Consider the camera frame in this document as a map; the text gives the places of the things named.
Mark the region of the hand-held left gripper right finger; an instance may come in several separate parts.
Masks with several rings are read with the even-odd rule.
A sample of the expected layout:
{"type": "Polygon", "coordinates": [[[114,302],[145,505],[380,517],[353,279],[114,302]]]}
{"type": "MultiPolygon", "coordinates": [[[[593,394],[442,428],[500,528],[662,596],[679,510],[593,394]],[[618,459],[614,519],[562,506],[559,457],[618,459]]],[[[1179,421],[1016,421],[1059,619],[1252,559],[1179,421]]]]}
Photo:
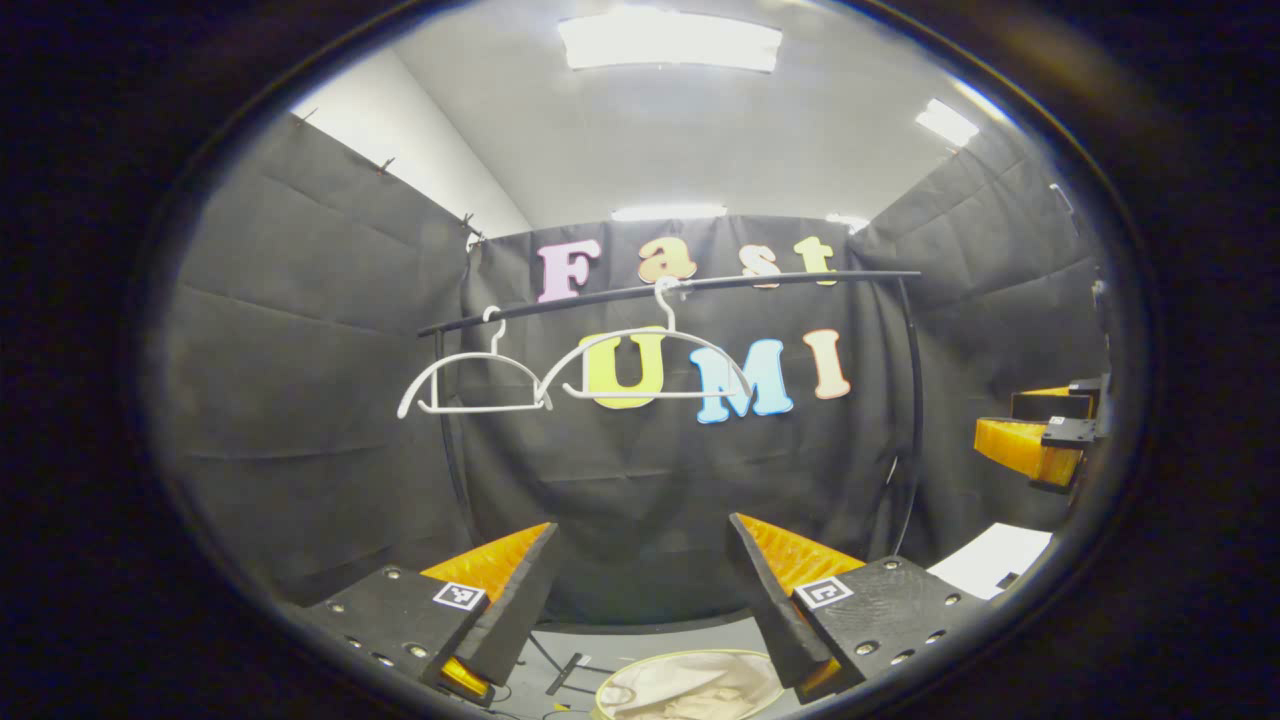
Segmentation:
{"type": "Polygon", "coordinates": [[[783,687],[801,702],[929,657],[989,615],[989,601],[899,557],[864,562],[746,514],[727,556],[783,687]]]}

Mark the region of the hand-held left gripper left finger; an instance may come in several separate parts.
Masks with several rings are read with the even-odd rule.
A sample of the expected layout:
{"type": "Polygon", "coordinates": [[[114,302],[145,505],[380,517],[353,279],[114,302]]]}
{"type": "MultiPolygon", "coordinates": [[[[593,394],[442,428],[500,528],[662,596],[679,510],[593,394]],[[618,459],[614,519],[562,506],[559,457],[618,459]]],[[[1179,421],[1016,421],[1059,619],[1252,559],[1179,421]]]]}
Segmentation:
{"type": "Polygon", "coordinates": [[[300,614],[411,682],[489,706],[558,573],[559,528],[544,521],[422,570],[379,568],[300,614]]]}

